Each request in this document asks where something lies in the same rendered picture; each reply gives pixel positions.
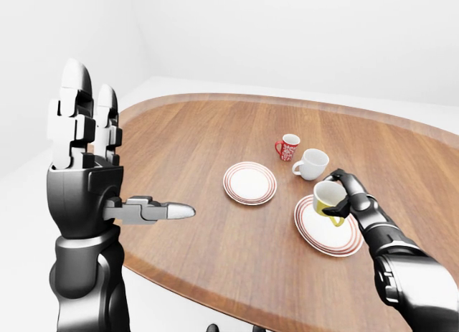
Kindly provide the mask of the plain white mug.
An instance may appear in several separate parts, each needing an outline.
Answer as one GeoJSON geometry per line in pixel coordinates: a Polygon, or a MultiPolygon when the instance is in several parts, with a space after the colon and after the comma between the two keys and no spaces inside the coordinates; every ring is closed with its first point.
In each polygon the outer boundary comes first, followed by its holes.
{"type": "Polygon", "coordinates": [[[309,148],[304,151],[301,160],[294,163],[292,173],[307,181],[312,181],[324,172],[328,163],[329,157],[325,152],[309,148]]]}

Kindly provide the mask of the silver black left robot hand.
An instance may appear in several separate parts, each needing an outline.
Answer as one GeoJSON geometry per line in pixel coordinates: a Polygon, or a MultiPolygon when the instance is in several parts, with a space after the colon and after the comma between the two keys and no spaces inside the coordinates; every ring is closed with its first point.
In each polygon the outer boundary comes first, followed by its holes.
{"type": "Polygon", "coordinates": [[[47,135],[52,141],[47,201],[63,237],[99,235],[114,219],[154,224],[196,214],[187,204],[160,203],[149,196],[120,198],[123,167],[116,149],[123,131],[118,100],[109,85],[103,85],[94,99],[90,74],[75,59],[66,62],[60,95],[49,104],[47,135]]]}

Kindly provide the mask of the yellow and white mug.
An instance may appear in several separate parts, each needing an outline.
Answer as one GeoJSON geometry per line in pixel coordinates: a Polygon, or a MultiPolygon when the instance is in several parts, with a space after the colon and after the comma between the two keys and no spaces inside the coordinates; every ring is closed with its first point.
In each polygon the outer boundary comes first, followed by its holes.
{"type": "Polygon", "coordinates": [[[346,190],[342,185],[335,181],[320,181],[313,188],[314,211],[323,217],[328,217],[335,227],[340,227],[345,219],[329,216],[323,212],[323,209],[335,207],[345,197],[346,190]]]}

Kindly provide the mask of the red and white patterned mug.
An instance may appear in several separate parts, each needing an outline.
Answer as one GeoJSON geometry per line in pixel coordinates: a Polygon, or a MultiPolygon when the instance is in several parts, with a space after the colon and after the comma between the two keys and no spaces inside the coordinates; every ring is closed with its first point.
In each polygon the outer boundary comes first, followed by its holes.
{"type": "Polygon", "coordinates": [[[300,142],[301,140],[297,135],[288,133],[282,137],[281,141],[275,143],[275,150],[281,160],[290,161],[300,142]]]}

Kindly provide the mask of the white plate with red rings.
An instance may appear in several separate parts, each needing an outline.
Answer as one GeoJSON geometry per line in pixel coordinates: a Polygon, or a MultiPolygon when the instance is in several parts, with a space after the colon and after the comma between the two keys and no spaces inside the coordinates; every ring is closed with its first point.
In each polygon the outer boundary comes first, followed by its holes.
{"type": "Polygon", "coordinates": [[[364,243],[355,218],[349,215],[340,227],[335,227],[328,217],[316,213],[312,194],[298,201],[293,217],[301,236],[327,255],[347,257],[358,252],[364,243]]]}
{"type": "Polygon", "coordinates": [[[252,161],[230,166],[223,176],[223,187],[236,202],[255,206],[271,200],[277,191],[277,181],[270,169],[252,161]]]}

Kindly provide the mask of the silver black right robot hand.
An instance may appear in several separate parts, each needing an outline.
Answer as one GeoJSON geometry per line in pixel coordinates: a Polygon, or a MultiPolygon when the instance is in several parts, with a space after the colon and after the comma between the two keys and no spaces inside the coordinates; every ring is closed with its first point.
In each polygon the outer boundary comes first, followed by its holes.
{"type": "Polygon", "coordinates": [[[359,222],[362,230],[372,224],[385,223],[386,219],[378,207],[376,199],[370,197],[363,184],[355,175],[336,169],[324,181],[340,181],[346,190],[346,196],[335,207],[324,208],[321,211],[328,216],[347,217],[352,214],[359,222]]]}

